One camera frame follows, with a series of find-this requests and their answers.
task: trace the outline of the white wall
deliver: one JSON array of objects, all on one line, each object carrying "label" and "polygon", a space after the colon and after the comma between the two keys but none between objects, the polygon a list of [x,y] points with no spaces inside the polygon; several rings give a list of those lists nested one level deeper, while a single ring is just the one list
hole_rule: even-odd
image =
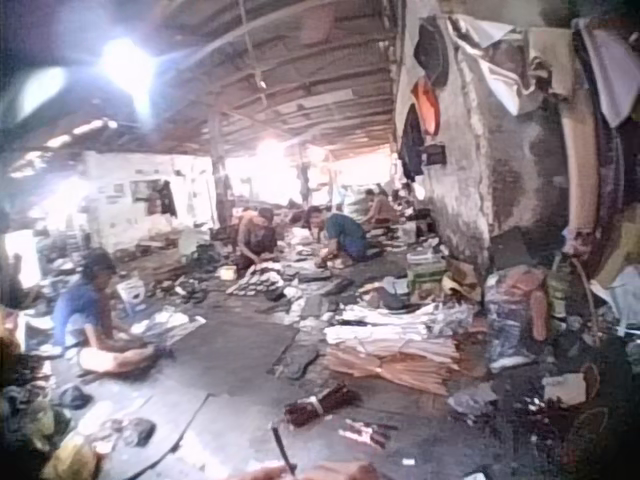
[{"label": "white wall", "polygon": [[[211,160],[187,155],[85,152],[91,185],[89,229],[94,244],[113,252],[140,239],[193,222],[214,222],[215,185]],[[168,180],[178,218],[147,215],[145,202],[134,202],[132,181]]]}]

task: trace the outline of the light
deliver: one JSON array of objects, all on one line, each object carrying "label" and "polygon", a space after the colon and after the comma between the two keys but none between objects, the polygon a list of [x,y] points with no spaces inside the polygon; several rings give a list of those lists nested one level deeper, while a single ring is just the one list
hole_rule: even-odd
[{"label": "light", "polygon": [[307,158],[311,163],[320,163],[327,156],[327,151],[324,148],[316,145],[309,145],[307,147]]},{"label": "light", "polygon": [[67,74],[60,67],[43,68],[31,74],[20,92],[18,120],[31,115],[62,90]]},{"label": "light", "polygon": [[80,125],[77,128],[74,128],[71,133],[74,135],[83,135],[91,130],[96,130],[104,125],[104,120],[94,120],[93,122],[89,122],[85,125]]},{"label": "light", "polygon": [[116,85],[133,97],[134,102],[144,102],[148,98],[155,62],[130,39],[119,38],[107,43],[100,66]]},{"label": "light", "polygon": [[69,143],[71,141],[71,135],[60,135],[59,137],[52,138],[47,143],[44,144],[45,147],[48,148],[59,148],[65,143]]},{"label": "light", "polygon": [[256,152],[258,157],[265,160],[282,159],[284,156],[284,144],[269,138],[263,140],[258,145],[258,151]]}]

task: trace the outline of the bundle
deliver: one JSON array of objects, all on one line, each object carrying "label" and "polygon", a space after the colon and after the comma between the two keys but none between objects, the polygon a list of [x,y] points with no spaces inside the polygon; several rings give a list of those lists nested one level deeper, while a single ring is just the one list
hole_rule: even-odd
[{"label": "bundle", "polygon": [[357,400],[356,392],[349,390],[344,383],[339,383],[318,395],[285,405],[284,418],[289,425],[300,428]]},{"label": "bundle", "polygon": [[458,370],[460,354],[451,337],[431,338],[424,340],[403,339],[351,339],[340,343],[342,347],[349,347],[361,353],[367,353],[376,357],[388,357],[396,353],[405,353],[424,357],[428,360],[446,365]]},{"label": "bundle", "polygon": [[329,368],[336,372],[355,377],[380,375],[416,390],[447,395],[444,382],[449,379],[451,368],[424,357],[399,353],[379,359],[349,347],[330,347],[327,359]]}]

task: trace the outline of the orange object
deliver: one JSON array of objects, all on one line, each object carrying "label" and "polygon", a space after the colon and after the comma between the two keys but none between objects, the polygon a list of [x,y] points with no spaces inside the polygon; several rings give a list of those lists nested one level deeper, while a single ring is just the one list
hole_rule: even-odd
[{"label": "orange object", "polygon": [[411,94],[416,100],[422,128],[435,137],[440,131],[440,104],[426,77],[418,79],[411,89]]}]

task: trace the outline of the hand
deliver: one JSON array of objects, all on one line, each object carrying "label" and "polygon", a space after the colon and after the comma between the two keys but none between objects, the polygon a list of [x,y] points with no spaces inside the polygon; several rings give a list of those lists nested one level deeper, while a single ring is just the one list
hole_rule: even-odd
[{"label": "hand", "polygon": [[255,472],[245,473],[239,477],[232,477],[227,480],[280,480],[288,471],[285,465],[264,467]]},{"label": "hand", "polygon": [[369,463],[323,463],[301,480],[380,480],[376,469]]}]

